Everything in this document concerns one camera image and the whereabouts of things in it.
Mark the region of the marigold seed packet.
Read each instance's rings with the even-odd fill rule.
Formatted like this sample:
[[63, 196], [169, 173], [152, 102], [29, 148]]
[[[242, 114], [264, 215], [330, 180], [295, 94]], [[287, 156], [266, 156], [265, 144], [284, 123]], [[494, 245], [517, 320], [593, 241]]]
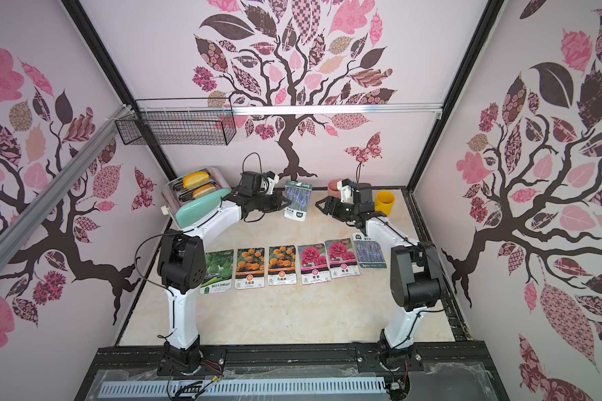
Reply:
[[296, 246], [269, 247], [269, 286], [294, 285], [297, 283]]
[[237, 290], [265, 287], [263, 247], [239, 248], [234, 285]]

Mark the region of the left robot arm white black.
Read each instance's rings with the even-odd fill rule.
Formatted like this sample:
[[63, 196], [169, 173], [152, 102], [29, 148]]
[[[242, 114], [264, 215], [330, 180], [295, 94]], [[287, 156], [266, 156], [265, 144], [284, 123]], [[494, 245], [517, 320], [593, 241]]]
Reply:
[[274, 187], [274, 172], [244, 171], [238, 186], [218, 189], [184, 205], [193, 217], [177, 217], [177, 230], [161, 239], [157, 272], [169, 305], [170, 333], [164, 342], [166, 361], [175, 369], [195, 373], [203, 354], [196, 323], [197, 295], [207, 274], [206, 242], [211, 242], [231, 225], [245, 220], [253, 211], [278, 212], [290, 204]]

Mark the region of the pink flower packet edge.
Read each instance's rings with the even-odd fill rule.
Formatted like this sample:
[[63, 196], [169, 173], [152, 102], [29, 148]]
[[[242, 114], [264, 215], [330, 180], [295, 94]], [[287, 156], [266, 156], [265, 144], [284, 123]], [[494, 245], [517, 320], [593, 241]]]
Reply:
[[357, 277], [361, 270], [350, 238], [328, 240], [324, 243], [332, 279]]

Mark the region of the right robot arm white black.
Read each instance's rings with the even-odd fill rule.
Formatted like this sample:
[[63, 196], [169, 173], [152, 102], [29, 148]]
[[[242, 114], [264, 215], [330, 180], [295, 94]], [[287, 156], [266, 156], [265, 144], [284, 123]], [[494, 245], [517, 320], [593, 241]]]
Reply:
[[417, 242], [376, 210], [372, 187], [345, 179], [339, 196], [328, 195], [315, 206], [324, 214], [359, 230], [390, 256], [390, 290], [397, 308], [381, 331], [378, 358], [410, 350], [424, 317], [434, 313], [445, 289], [441, 262], [430, 242]]

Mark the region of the pink flower seed packet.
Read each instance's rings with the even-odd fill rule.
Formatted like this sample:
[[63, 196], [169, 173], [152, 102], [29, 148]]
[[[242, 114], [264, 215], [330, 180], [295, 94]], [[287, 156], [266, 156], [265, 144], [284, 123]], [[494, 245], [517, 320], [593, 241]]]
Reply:
[[299, 246], [298, 261], [301, 283], [303, 285], [307, 286], [331, 281], [324, 243]]

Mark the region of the lavender seed packet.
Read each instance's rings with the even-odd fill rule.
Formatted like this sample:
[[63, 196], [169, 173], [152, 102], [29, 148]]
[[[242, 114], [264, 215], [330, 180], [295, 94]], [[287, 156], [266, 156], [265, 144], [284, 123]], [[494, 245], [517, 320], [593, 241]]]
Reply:
[[288, 180], [285, 184], [284, 196], [290, 204], [284, 209], [284, 216], [296, 222], [304, 222], [312, 195], [312, 185]]
[[356, 259], [362, 268], [386, 268], [381, 246], [378, 242], [361, 233], [354, 233], [352, 243], [356, 254]]

